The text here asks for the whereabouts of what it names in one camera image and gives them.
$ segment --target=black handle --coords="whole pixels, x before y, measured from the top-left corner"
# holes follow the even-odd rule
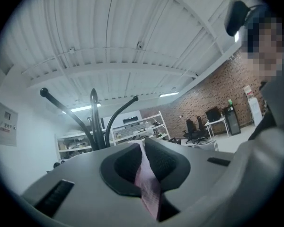
[[[98,106],[97,106],[98,96],[94,88],[92,89],[90,93],[90,103],[91,103],[91,117],[92,117],[91,127],[93,129],[94,139],[99,149],[103,149],[106,147],[105,147],[105,142],[103,138],[103,132],[100,126],[100,119],[99,119]]]
[[[55,99],[49,92],[47,88],[42,88],[40,90],[40,95],[42,97],[45,97],[48,101],[50,101],[53,105],[55,105],[57,108],[60,108],[62,111],[64,111],[65,113],[67,113],[70,117],[73,118],[74,121],[76,121],[78,123],[78,125],[80,125],[80,127],[83,129],[83,131],[85,132],[92,150],[98,150],[99,147],[96,145],[92,135],[90,134],[90,132],[88,131],[88,129],[86,128],[85,124],[82,122],[82,120],[76,115],[74,114],[71,110],[69,110],[67,107],[65,107],[62,103],[60,103],[57,99]]]
[[[106,133],[105,133],[105,143],[106,143],[106,147],[110,147],[109,144],[109,132],[110,132],[110,128],[112,127],[112,124],[115,120],[115,118],[124,110],[126,109],[128,106],[132,105],[134,102],[138,101],[139,98],[138,96],[134,96],[132,98],[132,100],[130,100],[128,103],[124,104],[121,108],[119,108],[114,115],[111,117],[110,121],[108,122],[107,128],[106,128]]]

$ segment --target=pink cloth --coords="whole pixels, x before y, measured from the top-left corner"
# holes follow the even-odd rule
[[[142,161],[137,171],[134,184],[141,188],[141,200],[144,206],[151,215],[157,219],[161,196],[160,183],[151,169],[142,141],[137,140],[133,143],[138,143],[142,151]]]

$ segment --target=white wall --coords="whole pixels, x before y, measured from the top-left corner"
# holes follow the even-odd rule
[[[22,194],[57,162],[55,133],[62,134],[59,119],[41,115],[26,98],[20,74],[0,72],[0,102],[18,113],[17,146],[0,145],[0,173],[8,187]]]
[[[112,125],[112,128],[113,127],[118,127],[118,126],[122,126],[124,123],[123,123],[123,119],[128,119],[130,117],[138,117],[138,120],[141,120],[142,117],[141,117],[141,113],[139,110],[137,111],[133,111],[133,112],[129,112],[129,113],[122,113],[122,114],[119,114],[114,122],[113,122],[113,125]],[[104,125],[105,125],[105,128],[107,127],[108,125],[108,122],[109,120],[111,119],[111,117],[105,117],[103,118],[103,121],[104,121]]]

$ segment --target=black refrigerator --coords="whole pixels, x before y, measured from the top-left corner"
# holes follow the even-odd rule
[[[228,107],[224,108],[224,114],[231,135],[240,134],[241,129],[233,105],[229,105]]]

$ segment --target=floor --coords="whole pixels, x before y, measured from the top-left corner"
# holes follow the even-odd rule
[[[217,141],[219,151],[234,153],[237,151],[241,143],[248,140],[248,138],[251,136],[255,128],[256,127],[254,125],[249,125],[244,128],[241,128],[241,134],[237,134],[234,136],[230,135],[229,137],[227,137],[227,134],[220,134],[214,136],[213,140]],[[186,144],[186,139],[182,139],[181,145],[189,146],[193,145],[193,143],[191,143],[190,141]]]

